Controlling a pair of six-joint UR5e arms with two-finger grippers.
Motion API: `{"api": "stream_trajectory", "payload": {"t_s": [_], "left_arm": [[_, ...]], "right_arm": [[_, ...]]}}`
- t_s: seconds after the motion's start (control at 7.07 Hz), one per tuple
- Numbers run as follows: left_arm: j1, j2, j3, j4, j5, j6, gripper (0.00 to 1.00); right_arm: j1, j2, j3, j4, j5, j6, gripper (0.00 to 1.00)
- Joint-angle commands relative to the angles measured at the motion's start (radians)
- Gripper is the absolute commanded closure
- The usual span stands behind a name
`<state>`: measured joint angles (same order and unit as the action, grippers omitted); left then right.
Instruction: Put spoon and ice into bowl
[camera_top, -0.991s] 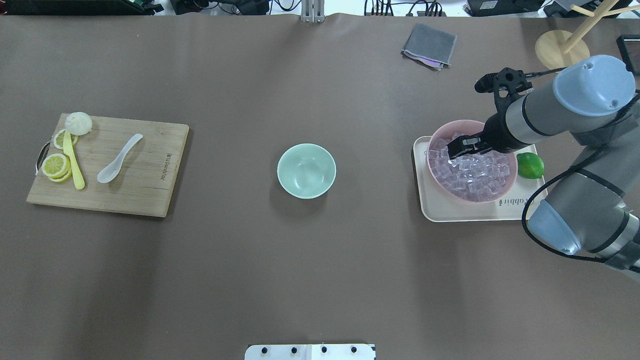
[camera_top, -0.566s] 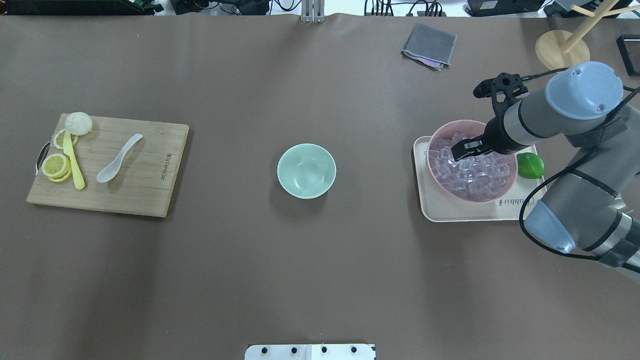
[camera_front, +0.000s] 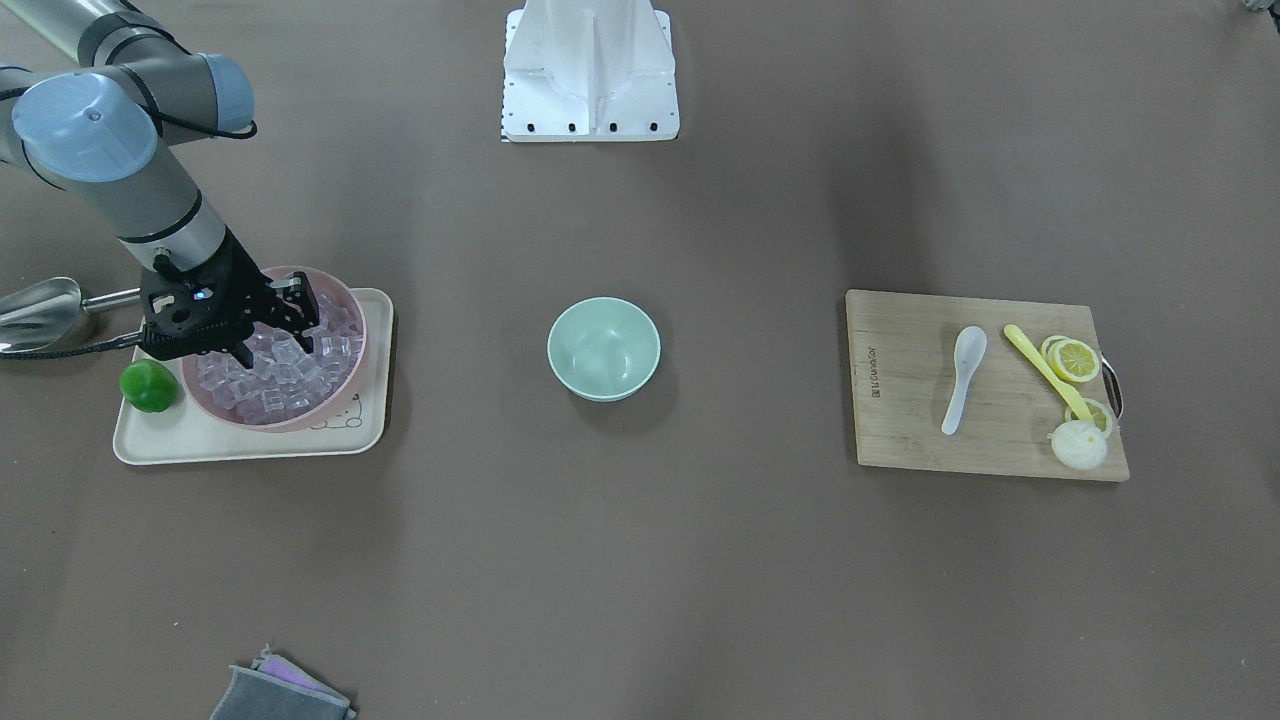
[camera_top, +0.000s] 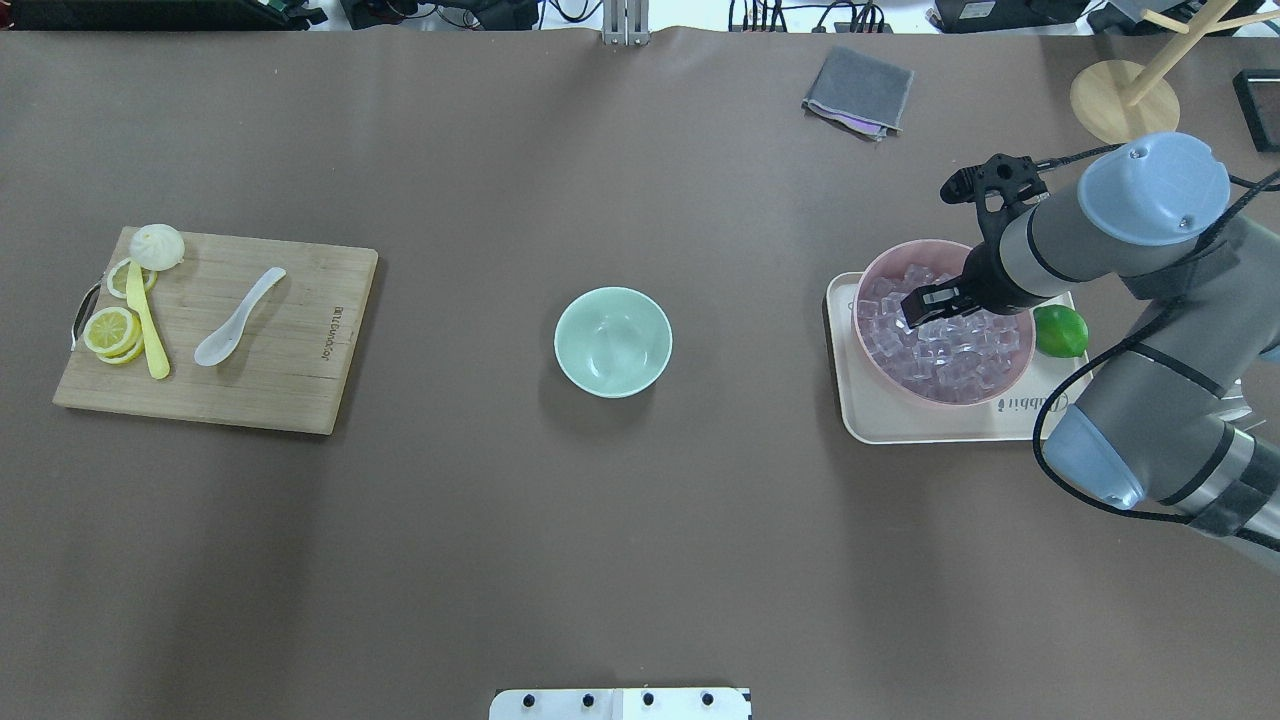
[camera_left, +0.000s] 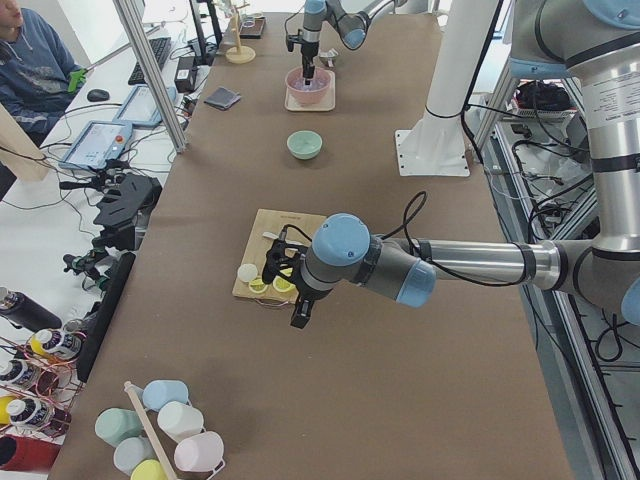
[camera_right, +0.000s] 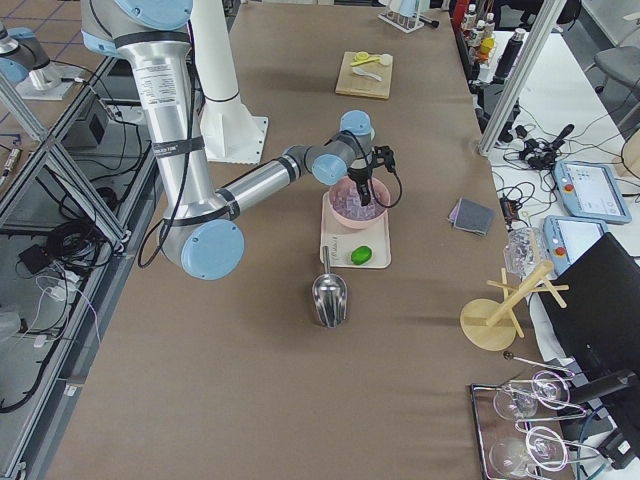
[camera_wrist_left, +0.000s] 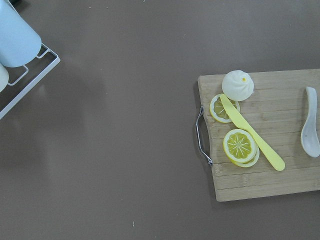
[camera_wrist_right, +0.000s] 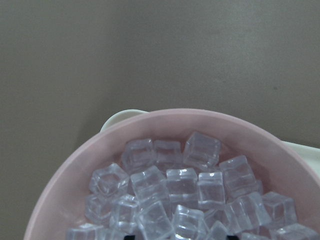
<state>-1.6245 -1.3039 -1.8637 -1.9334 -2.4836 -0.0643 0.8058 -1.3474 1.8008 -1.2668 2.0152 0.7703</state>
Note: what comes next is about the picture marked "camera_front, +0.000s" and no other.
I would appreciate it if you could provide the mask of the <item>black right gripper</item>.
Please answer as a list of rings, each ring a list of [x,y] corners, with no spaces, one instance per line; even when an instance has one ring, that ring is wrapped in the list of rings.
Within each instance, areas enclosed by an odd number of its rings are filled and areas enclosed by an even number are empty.
[[[166,254],[152,259],[154,346],[228,346],[227,354],[252,369],[256,355],[247,338],[257,324],[288,332],[312,354],[307,332],[319,324],[319,305],[310,278],[270,281],[233,231],[192,269],[179,269]]]

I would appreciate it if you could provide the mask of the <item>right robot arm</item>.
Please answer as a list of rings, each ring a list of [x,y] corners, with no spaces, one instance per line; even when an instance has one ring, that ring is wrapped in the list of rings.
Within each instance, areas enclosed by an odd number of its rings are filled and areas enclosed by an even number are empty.
[[[160,361],[223,352],[253,365],[259,325],[314,350],[306,272],[265,275],[173,154],[201,138],[252,138],[252,86],[228,56],[187,50],[128,1],[9,1],[77,65],[3,67],[3,164],[78,199],[140,264],[138,331],[87,354],[142,348]]]

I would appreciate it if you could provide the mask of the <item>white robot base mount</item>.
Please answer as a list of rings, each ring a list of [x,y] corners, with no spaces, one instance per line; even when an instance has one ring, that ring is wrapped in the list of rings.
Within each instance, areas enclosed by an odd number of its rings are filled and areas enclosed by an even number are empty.
[[[672,23],[652,3],[527,1],[504,32],[502,141],[678,137]]]

